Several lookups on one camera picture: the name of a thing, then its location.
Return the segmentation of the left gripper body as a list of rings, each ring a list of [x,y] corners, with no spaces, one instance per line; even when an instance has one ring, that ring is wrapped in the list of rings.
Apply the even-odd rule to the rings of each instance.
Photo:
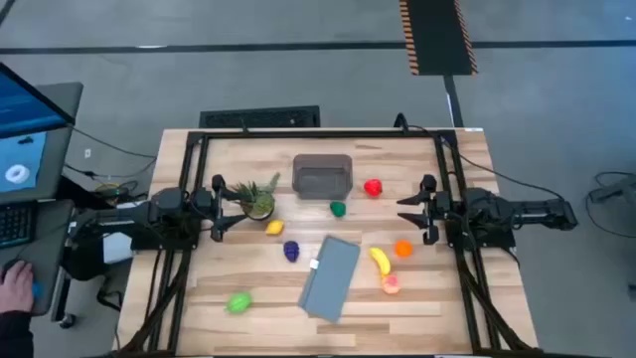
[[[203,218],[212,222],[210,227],[211,239],[221,243],[224,237],[224,209],[223,199],[225,194],[225,179],[216,174],[212,177],[212,190],[205,188],[194,192],[191,200],[193,209]]]

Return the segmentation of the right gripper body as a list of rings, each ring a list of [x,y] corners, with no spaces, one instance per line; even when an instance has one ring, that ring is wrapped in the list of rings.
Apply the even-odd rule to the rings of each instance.
[[[439,229],[434,225],[435,220],[445,220],[451,211],[451,196],[447,191],[437,191],[437,181],[431,174],[425,174],[420,182],[420,194],[424,204],[425,232],[423,243],[434,245],[439,240]]]

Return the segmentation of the yellow toy banana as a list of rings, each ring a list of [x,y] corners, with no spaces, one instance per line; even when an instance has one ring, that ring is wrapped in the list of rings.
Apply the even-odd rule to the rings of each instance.
[[[369,248],[369,254],[377,264],[381,276],[386,276],[391,273],[392,265],[387,254],[380,248]]]

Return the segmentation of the person's forearm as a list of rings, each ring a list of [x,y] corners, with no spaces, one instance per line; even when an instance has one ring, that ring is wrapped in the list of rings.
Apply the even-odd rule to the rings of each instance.
[[[23,311],[0,314],[0,358],[34,358],[31,318]]]

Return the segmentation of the potted succulent plant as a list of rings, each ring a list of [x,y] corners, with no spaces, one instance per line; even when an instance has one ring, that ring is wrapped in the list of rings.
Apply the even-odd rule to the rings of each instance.
[[[276,172],[266,184],[258,185],[249,181],[237,183],[232,187],[235,192],[241,194],[239,204],[250,219],[263,221],[272,215],[275,208],[274,191],[279,178],[280,173]]]

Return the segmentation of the black floor grille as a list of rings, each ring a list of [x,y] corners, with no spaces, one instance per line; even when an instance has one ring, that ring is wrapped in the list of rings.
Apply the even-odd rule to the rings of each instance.
[[[207,129],[320,126],[318,105],[209,110],[199,119],[199,127]]]

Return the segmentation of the translucent grey plastic container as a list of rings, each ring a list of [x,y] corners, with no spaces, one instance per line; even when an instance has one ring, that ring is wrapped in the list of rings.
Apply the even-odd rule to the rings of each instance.
[[[304,200],[345,200],[353,188],[353,160],[346,154],[298,154],[292,188]]]

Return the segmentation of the white paper sheet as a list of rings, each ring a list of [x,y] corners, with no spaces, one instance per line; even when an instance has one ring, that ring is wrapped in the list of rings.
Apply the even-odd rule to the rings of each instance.
[[[103,261],[117,264],[133,257],[132,239],[122,233],[106,235],[102,240]]]

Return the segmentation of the folded grey cloth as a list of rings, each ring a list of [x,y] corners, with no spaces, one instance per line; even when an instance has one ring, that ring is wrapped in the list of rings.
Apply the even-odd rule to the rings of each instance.
[[[298,306],[311,316],[338,323],[357,266],[361,248],[327,236],[300,294]]]

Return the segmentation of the black rounded bag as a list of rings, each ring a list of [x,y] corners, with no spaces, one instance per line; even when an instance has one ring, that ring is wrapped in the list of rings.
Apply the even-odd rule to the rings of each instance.
[[[88,243],[64,247],[61,267],[73,279],[91,280],[108,271],[104,261],[103,243]]]

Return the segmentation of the grey side desk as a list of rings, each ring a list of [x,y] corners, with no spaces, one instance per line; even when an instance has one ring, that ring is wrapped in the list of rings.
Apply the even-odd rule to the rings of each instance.
[[[0,273],[3,265],[12,259],[32,265],[34,280],[41,289],[39,297],[34,298],[32,314],[41,316],[46,314],[52,305],[75,206],[70,200],[35,203],[37,216],[34,239],[24,245],[0,249]]]

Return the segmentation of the black mat with orange stripes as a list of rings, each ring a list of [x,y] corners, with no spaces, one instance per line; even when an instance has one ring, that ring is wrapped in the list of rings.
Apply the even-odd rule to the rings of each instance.
[[[477,74],[458,0],[399,0],[408,66],[415,76]]]

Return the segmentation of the black desk leg with caster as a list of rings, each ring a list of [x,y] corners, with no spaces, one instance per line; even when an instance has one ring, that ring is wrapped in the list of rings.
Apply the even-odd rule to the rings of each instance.
[[[67,312],[71,283],[71,276],[60,268],[52,301],[51,321],[58,323],[62,329],[70,329],[77,323],[77,317]]]

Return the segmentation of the dark grey floor stand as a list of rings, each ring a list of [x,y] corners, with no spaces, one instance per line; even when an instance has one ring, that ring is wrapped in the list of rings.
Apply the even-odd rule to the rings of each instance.
[[[601,186],[590,194],[593,203],[601,203],[612,197],[623,197],[629,204],[636,206],[636,175],[628,174],[625,178]]]

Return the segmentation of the black keyboard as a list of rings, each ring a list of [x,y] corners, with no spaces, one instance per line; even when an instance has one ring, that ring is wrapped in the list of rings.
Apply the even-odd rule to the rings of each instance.
[[[0,249],[32,242],[36,216],[35,202],[0,205]]]

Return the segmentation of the computer monitor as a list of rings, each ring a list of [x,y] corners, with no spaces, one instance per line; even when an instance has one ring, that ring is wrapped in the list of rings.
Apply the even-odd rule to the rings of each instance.
[[[0,62],[0,138],[75,124],[71,115]]]

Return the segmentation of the person's hand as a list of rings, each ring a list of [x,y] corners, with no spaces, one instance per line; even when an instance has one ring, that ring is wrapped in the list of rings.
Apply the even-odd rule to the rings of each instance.
[[[0,313],[30,312],[34,305],[32,265],[16,261],[0,279]]]

